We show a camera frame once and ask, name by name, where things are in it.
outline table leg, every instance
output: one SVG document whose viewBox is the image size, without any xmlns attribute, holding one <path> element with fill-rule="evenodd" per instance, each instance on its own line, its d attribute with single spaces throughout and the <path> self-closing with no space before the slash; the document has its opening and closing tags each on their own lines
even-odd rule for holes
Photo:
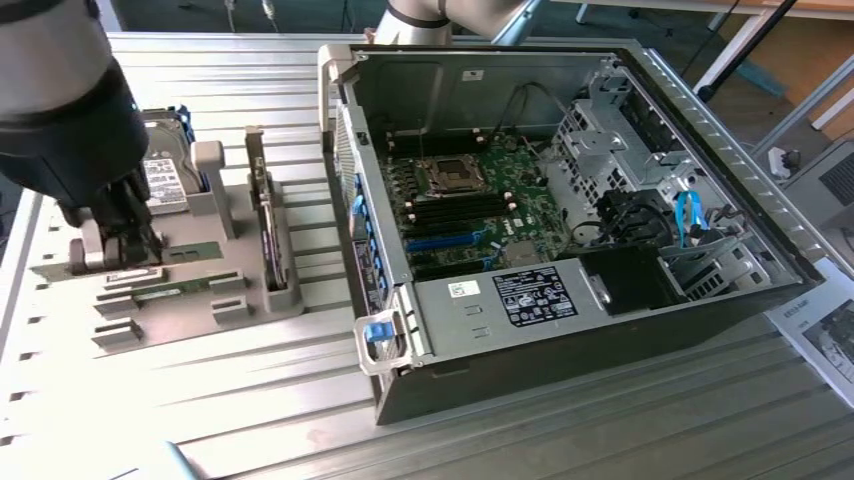
<svg viewBox="0 0 854 480">
<path fill-rule="evenodd" d="M 820 130 L 821 128 L 824 128 L 824 125 L 829 123 L 833 117 L 839 115 L 839 113 L 845 108 L 848 108 L 851 104 L 854 104 L 854 88 L 851 88 L 851 90 L 848 90 L 848 93 L 841 95 L 841 98 L 839 98 L 839 100 L 836 100 L 836 102 L 829 106 L 829 108 L 824 110 L 824 113 L 821 113 L 821 116 L 817 117 L 817 119 L 812 122 L 812 128 L 815 130 Z"/>
<path fill-rule="evenodd" d="M 589 5 L 587 3 L 581 3 L 580 7 L 577 7 L 577 14 L 575 15 L 575 23 L 577 23 L 579 25 L 584 25 L 587 23 L 584 16 L 587 15 L 588 8 L 589 8 Z"/>
<path fill-rule="evenodd" d="M 772 13 L 773 10 L 768 9 L 764 10 L 759 15 L 753 15 L 747 19 L 744 25 L 732 37 L 732 40 L 729 40 L 729 43 L 720 52 L 720 55 L 717 55 L 717 58 L 708 67 L 708 70 L 705 70 L 705 73 L 696 82 L 696 85 L 693 85 L 693 92 L 699 91 L 700 87 L 708 85 L 711 82 L 713 82 L 715 78 L 717 78 L 723 67 L 725 67 L 732 57 L 737 54 L 752 36 L 756 34 L 759 28 L 761 28 L 761 25 L 764 24 L 764 22 L 767 22 Z"/>
</svg>

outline barcode sticker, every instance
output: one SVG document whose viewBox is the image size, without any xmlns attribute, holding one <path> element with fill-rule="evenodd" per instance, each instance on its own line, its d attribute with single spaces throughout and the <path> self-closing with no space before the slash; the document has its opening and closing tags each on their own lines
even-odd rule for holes
<svg viewBox="0 0 854 480">
<path fill-rule="evenodd" d="M 152 213 L 172 213 L 185 210 L 186 194 L 172 159 L 146 159 L 144 165 L 150 190 L 148 208 L 152 209 Z"/>
</svg>

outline psu label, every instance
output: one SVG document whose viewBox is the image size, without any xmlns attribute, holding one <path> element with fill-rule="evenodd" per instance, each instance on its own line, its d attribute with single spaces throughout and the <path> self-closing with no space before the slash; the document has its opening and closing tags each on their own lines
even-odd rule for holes
<svg viewBox="0 0 854 480">
<path fill-rule="evenodd" d="M 554 267 L 497 275 L 492 281 L 513 326 L 577 315 Z"/>
</svg>

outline slotted metal table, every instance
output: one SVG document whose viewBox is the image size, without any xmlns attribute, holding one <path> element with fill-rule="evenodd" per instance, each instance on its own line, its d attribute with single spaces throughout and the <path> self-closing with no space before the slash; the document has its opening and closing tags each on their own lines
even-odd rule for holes
<svg viewBox="0 0 854 480">
<path fill-rule="evenodd" d="M 95 478 L 79 472 L 156 438 L 205 478 L 854 477 L 851 410 L 761 317 L 688 350 L 376 427 L 316 125 L 316 50 L 360 37 L 110 39 L 140 105 L 181 102 L 197 139 L 225 145 L 226 183 L 245 179 L 242 126 L 265 129 L 308 312 L 93 358 L 81 300 L 27 270 L 66 239 L 25 192 L 0 276 L 0 469 Z"/>
</svg>

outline white paper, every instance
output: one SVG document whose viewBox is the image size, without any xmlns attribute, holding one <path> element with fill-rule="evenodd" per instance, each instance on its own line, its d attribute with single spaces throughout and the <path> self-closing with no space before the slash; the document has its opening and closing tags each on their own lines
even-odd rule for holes
<svg viewBox="0 0 854 480">
<path fill-rule="evenodd" d="M 480 287 L 476 280 L 469 280 L 466 282 L 448 283 L 448 291 L 450 292 L 450 298 L 458 298 L 477 295 Z"/>
<path fill-rule="evenodd" d="M 764 314 L 854 407 L 854 282 L 825 258 L 815 268 L 825 282 Z"/>
</svg>

